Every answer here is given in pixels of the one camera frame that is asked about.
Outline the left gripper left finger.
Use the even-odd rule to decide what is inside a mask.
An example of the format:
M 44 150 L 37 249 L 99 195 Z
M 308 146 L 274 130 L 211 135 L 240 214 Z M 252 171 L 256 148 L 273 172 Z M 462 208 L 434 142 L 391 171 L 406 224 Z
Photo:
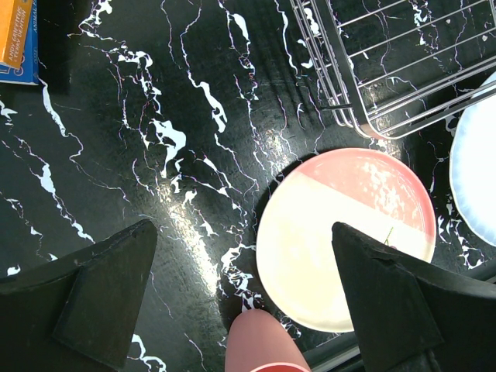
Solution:
M 121 371 L 157 246 L 144 219 L 1 279 L 3 371 Z

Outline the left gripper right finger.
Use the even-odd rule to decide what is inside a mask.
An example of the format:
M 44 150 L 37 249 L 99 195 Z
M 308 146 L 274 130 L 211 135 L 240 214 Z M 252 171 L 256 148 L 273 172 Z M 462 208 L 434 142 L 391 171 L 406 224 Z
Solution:
M 332 248 L 367 371 L 493 371 L 495 262 L 456 274 L 332 226 Z

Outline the white scalloped plate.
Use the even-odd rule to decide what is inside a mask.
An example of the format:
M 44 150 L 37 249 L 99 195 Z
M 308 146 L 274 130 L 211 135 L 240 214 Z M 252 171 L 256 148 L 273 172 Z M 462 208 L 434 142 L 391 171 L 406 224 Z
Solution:
M 467 107 L 456 127 L 449 156 L 449 184 L 456 209 L 470 230 L 495 244 L 495 75 Z

